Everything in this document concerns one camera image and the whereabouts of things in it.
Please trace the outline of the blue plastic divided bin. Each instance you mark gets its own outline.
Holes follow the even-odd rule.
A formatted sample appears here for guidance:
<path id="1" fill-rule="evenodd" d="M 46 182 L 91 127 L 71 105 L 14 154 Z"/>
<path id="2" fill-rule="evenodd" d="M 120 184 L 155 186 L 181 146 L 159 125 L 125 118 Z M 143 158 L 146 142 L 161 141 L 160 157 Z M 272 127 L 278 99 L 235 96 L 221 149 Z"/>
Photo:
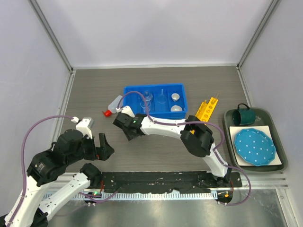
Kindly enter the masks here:
<path id="1" fill-rule="evenodd" d="M 167 96 L 167 110 L 164 112 L 157 112 L 155 108 L 156 94 L 160 89 L 164 89 L 165 95 Z M 151 116 L 164 119 L 184 119 L 188 111 L 186 91 L 184 85 L 181 83 L 177 84 L 157 84 L 157 85 L 140 85 L 140 86 L 126 86 L 124 88 L 124 94 L 126 97 L 123 98 L 123 105 L 130 106 L 134 114 L 142 114 L 140 102 L 143 101 L 143 93 L 145 90 L 151 91 L 153 99 L 151 101 Z M 171 95 L 178 93 L 180 99 L 177 102 L 173 102 Z M 170 109 L 173 105 L 181 106 L 183 111 L 171 112 Z"/>

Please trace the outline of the glass beaker with spout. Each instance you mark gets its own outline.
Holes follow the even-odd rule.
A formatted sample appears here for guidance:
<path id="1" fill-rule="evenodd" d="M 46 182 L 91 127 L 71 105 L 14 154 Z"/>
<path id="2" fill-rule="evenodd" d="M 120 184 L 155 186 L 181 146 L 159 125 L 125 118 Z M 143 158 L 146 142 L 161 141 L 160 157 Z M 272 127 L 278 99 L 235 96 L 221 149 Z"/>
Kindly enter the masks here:
<path id="1" fill-rule="evenodd" d="M 146 110 L 148 110 L 148 112 L 150 112 L 151 111 L 151 108 L 152 108 L 152 105 L 151 105 L 151 102 L 144 102 L 144 101 L 141 101 L 140 102 L 140 107 L 141 107 L 141 112 L 142 113 L 147 113 L 147 111 Z"/>

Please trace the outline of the white evaporating dish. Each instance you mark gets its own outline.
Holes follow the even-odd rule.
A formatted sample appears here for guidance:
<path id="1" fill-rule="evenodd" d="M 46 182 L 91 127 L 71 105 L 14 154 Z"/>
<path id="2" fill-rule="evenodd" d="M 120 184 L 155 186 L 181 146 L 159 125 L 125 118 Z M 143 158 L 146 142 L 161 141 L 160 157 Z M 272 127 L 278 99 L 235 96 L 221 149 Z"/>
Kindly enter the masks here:
<path id="1" fill-rule="evenodd" d="M 178 105 L 173 105 L 170 109 L 171 112 L 181 112 L 183 111 L 182 107 L 181 106 L 178 106 Z"/>

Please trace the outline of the yellow test tube rack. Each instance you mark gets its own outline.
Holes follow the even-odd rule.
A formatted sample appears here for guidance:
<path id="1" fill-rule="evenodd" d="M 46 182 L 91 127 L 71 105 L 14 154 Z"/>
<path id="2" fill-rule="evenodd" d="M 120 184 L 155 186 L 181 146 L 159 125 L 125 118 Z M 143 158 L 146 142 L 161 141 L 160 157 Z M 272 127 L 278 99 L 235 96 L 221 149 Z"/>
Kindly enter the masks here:
<path id="1" fill-rule="evenodd" d="M 208 122 L 211 118 L 213 111 L 218 103 L 218 99 L 211 97 L 209 101 L 205 100 L 201 103 L 197 110 L 195 117 L 202 122 Z"/>

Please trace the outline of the clear plastic funnel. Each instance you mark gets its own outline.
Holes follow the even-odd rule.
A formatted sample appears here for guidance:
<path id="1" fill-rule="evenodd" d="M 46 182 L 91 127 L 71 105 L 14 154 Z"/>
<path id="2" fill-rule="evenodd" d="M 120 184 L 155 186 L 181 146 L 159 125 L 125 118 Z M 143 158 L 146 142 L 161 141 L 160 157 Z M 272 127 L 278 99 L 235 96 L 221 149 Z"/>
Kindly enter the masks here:
<path id="1" fill-rule="evenodd" d="M 167 110 L 167 96 L 164 89 L 160 89 L 156 94 L 155 108 L 157 112 L 164 112 Z"/>

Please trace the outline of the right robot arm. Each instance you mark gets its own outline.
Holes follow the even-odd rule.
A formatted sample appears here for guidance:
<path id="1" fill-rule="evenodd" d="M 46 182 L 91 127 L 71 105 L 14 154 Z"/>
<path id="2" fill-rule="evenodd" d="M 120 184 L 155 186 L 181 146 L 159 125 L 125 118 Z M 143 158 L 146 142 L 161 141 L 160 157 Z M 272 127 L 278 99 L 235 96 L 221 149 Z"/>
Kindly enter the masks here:
<path id="1" fill-rule="evenodd" d="M 113 124 L 122 129 L 128 140 L 145 135 L 181 140 L 191 155 L 206 162 L 216 185 L 224 187 L 231 181 L 232 170 L 217 150 L 224 142 L 224 132 L 215 124 L 202 122 L 193 115 L 187 119 L 170 120 L 141 113 L 130 116 L 122 112 L 118 113 Z"/>

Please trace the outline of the small white crucible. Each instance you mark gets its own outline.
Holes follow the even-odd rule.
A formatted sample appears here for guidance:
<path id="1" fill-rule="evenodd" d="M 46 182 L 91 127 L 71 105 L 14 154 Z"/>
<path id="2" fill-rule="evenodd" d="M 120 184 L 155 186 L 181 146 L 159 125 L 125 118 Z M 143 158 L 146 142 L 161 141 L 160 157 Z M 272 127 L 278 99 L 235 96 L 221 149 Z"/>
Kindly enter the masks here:
<path id="1" fill-rule="evenodd" d="M 180 95 L 178 93 L 173 93 L 171 99 L 173 102 L 177 102 L 180 99 Z"/>

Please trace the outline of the round glass flask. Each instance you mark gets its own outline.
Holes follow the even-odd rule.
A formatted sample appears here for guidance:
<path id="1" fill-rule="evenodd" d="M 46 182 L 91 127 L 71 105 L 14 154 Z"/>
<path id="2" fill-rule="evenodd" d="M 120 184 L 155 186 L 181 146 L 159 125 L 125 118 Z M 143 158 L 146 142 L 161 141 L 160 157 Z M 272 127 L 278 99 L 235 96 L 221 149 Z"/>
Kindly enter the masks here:
<path id="1" fill-rule="evenodd" d="M 153 99 L 153 94 L 151 91 L 145 90 L 143 93 L 142 100 L 145 100 L 146 102 L 151 102 Z"/>

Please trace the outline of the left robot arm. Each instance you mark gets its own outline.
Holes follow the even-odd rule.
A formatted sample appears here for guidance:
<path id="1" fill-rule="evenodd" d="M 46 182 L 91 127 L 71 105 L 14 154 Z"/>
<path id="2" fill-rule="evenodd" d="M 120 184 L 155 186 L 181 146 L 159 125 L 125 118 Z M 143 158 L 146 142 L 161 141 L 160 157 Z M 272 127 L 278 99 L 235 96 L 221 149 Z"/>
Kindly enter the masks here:
<path id="1" fill-rule="evenodd" d="M 94 139 L 78 130 L 61 134 L 51 148 L 36 154 L 26 173 L 26 186 L 12 210 L 0 218 L 2 227 L 45 227 L 53 216 L 74 195 L 84 189 L 97 188 L 102 179 L 101 171 L 91 161 L 106 161 L 114 153 L 105 134 L 99 134 L 100 147 Z M 57 178 L 67 167 L 80 160 L 87 160 L 80 171 L 56 193 L 43 200 Z"/>

